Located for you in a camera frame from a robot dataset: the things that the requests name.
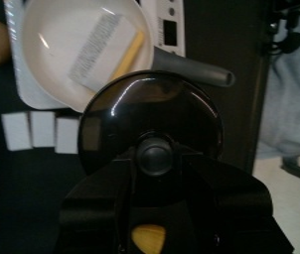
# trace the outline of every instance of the cloth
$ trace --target cloth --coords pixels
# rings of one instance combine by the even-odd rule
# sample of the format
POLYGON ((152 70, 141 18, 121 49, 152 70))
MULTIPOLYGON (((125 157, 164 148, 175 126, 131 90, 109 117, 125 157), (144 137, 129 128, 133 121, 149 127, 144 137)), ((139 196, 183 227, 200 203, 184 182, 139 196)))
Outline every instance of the cloth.
POLYGON ((271 58, 255 152, 256 159, 290 156, 300 156, 300 48, 271 58))

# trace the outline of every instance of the gray handle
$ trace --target gray handle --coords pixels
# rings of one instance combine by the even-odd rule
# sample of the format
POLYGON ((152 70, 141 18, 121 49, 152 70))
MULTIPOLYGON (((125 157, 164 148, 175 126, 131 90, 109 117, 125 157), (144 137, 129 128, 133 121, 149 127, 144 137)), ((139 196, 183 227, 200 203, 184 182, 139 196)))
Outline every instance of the gray handle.
POLYGON ((234 75, 228 70, 181 58, 156 47, 151 69, 175 72, 202 84, 228 87, 234 83, 234 75))

